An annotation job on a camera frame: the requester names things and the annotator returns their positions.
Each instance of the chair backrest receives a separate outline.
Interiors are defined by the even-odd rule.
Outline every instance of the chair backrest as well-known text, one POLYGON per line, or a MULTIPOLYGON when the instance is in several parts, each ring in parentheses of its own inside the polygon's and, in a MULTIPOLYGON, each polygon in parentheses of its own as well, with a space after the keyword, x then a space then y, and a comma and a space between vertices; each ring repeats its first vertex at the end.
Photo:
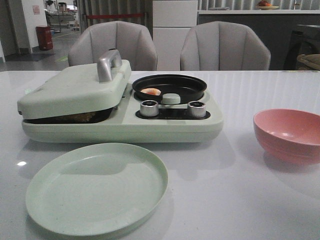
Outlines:
POLYGON ((69 66, 96 63, 109 49, 118 49, 133 71, 155 71, 157 52, 149 30, 140 24, 111 21, 88 27, 71 47, 69 66))
POLYGON ((189 30, 180 55, 180 70, 269 70, 270 60, 270 51, 250 27, 213 21, 189 30))

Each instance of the red trash bin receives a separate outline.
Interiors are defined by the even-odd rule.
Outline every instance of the red trash bin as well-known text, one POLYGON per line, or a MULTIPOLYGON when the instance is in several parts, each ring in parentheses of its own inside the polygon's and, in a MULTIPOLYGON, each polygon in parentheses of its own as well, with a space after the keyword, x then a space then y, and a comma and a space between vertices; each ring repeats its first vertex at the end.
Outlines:
POLYGON ((36 26, 39 49, 49 50, 54 47, 52 43, 51 28, 49 26, 36 26))

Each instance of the glossy table surface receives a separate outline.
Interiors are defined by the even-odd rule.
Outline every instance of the glossy table surface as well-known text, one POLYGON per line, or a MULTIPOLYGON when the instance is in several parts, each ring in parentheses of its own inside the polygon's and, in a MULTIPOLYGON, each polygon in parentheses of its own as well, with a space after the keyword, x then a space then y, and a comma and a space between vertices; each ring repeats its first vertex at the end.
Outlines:
MULTIPOLYGON (((28 216, 25 196, 47 163, 87 144, 30 140, 17 100, 57 71, 0 72, 0 239, 56 240, 28 216)), ((130 81, 167 72, 133 72, 130 81)), ((281 162, 258 144, 255 113, 288 108, 320 114, 320 72, 171 72, 198 77, 224 115, 202 143, 140 143, 158 155, 169 183, 155 213, 124 240, 318 240, 320 165, 281 162)))

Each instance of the pink bowl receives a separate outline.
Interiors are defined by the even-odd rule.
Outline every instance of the pink bowl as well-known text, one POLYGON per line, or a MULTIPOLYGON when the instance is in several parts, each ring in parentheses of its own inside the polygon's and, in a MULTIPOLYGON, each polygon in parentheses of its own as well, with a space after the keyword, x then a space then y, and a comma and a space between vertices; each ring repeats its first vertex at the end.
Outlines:
POLYGON ((253 117, 255 137, 265 151, 298 165, 320 163, 320 115, 268 109, 253 117))

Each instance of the sandwich maker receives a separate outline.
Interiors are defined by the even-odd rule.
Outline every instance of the sandwich maker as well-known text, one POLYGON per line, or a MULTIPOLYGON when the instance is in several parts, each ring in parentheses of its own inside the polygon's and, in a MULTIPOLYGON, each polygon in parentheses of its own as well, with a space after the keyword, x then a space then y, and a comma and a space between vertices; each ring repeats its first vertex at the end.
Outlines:
POLYGON ((65 68, 17 102, 25 134, 47 143, 169 143, 208 141, 222 130, 204 81, 159 74, 131 84, 130 76, 116 49, 97 63, 65 68))

